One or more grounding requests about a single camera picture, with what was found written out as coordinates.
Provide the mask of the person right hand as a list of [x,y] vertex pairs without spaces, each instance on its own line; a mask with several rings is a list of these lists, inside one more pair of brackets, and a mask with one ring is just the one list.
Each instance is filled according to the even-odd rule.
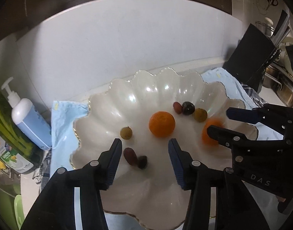
[[285,198],[282,198],[282,197],[279,197],[279,196],[276,196],[276,198],[278,199],[279,202],[285,202],[285,200],[286,200]]

